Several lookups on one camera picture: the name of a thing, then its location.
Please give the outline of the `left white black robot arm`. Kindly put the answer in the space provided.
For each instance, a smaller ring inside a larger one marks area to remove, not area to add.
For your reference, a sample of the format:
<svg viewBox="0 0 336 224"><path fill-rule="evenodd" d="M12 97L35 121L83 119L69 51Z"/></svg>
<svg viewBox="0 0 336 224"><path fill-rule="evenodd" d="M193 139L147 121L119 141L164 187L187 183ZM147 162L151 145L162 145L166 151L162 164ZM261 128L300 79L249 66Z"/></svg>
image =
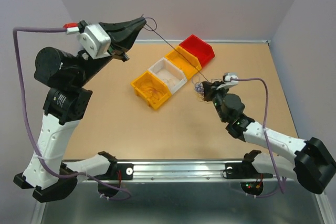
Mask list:
<svg viewBox="0 0 336 224"><path fill-rule="evenodd" d="M32 189L37 201L63 200L87 179L98 183L99 196L105 200L130 198L130 192L121 186L122 173L114 156L99 152L92 158L69 164L64 163L63 157L92 96L85 84L111 60L127 61L127 53L145 25L146 19L139 17L121 23L92 24L82 20L58 28L13 29L16 61L20 61L19 32L75 34L82 46L76 55L45 47L35 58L34 78L49 91L43 105L39 138L35 140L27 128L33 155L13 182L21 189Z"/></svg>

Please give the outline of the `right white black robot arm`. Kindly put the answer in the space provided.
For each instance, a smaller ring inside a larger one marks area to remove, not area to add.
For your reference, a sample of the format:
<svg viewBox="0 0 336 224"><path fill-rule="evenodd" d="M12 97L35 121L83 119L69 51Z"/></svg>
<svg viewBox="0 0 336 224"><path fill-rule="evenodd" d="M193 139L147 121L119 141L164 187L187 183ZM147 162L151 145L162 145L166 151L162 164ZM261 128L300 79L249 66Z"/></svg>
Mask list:
<svg viewBox="0 0 336 224"><path fill-rule="evenodd" d="M297 181L304 189L321 194L335 175L335 160L318 138L294 138L271 130L244 114L244 104L228 90L237 80L203 81L203 100L212 102L227 132L243 142L266 148L269 153L250 152L244 157L241 170L244 175L274 174Z"/></svg>

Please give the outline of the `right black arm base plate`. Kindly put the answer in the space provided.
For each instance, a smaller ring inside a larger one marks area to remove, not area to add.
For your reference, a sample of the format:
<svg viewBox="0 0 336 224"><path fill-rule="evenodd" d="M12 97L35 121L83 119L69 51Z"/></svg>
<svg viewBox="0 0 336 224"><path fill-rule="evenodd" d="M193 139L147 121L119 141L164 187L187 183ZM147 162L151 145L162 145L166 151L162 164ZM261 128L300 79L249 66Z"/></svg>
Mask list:
<svg viewBox="0 0 336 224"><path fill-rule="evenodd" d="M222 171L222 176L226 179L261 179L273 178L270 173L261 173L256 171L251 163L245 162L230 162L225 164Z"/></svg>

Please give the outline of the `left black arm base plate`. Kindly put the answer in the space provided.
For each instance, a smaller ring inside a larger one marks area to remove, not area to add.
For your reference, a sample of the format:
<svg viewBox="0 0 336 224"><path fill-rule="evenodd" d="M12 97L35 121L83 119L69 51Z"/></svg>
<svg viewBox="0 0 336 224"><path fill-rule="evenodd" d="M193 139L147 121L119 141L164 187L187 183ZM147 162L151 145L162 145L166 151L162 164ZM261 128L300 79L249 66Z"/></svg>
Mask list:
<svg viewBox="0 0 336 224"><path fill-rule="evenodd" d="M132 180L134 165L132 163L115 163L111 164L107 172L96 175L99 180Z"/></svg>

